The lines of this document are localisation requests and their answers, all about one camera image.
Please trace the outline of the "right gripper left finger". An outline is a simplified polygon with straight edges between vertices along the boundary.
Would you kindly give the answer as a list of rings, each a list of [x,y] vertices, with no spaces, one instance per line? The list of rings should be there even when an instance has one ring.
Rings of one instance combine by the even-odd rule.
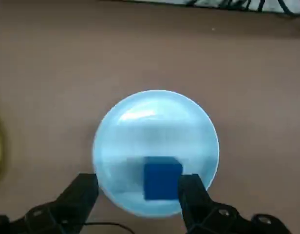
[[[11,221],[0,214],[0,234],[78,234],[99,194],[95,174],[79,173],[60,196]]]

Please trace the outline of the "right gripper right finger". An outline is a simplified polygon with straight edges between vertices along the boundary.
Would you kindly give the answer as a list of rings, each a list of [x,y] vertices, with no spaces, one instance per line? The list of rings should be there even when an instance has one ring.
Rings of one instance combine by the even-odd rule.
[[[197,174],[181,175],[179,203],[188,234],[289,234],[289,229],[270,214],[243,218],[236,208],[213,201]]]

